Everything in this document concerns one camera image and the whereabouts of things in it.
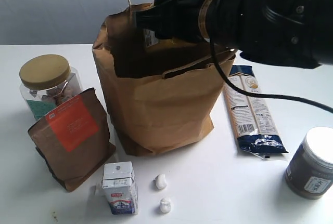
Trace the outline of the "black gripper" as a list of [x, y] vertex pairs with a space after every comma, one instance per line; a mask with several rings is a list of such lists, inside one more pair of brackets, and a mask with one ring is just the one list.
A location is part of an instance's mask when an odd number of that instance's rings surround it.
[[149, 9], [135, 12], [137, 28], [151, 30], [158, 39], [180, 39], [200, 43], [204, 39], [198, 27], [203, 0], [154, 0]]

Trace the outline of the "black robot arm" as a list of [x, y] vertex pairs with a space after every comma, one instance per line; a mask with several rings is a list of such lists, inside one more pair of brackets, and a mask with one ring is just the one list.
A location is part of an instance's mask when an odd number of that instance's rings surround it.
[[256, 63], [332, 64], [332, 0], [157, 0], [135, 23], [159, 39], [213, 42]]

